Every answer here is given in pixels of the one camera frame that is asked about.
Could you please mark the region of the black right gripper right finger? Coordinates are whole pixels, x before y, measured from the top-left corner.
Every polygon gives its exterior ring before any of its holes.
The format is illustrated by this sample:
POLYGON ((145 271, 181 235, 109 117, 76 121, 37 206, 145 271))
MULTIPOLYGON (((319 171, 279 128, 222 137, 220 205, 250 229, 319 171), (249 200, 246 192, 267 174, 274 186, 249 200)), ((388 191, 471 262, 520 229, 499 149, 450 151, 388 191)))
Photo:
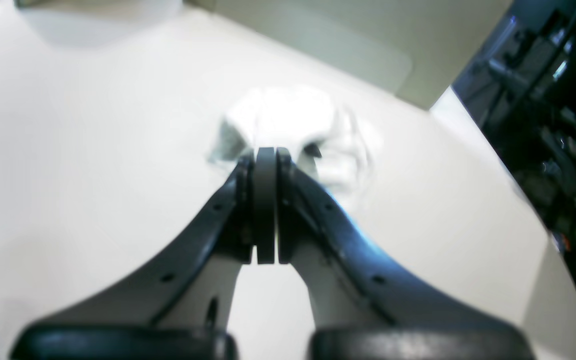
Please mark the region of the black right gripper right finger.
POLYGON ((516 326, 440 291, 359 230, 286 148, 274 171, 278 256, 304 281, 309 360, 534 360, 516 326))

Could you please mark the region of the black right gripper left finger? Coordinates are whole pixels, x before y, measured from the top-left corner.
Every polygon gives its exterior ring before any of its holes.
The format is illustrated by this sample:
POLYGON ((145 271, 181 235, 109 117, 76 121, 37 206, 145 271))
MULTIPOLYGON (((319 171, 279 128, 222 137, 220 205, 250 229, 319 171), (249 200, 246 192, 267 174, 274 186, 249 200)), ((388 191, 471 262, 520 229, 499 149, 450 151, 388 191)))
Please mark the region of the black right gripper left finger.
POLYGON ((227 332, 243 264, 262 244, 267 207, 254 185, 268 175, 268 150, 243 155, 187 227, 137 270, 21 333, 14 360, 237 360, 227 332))

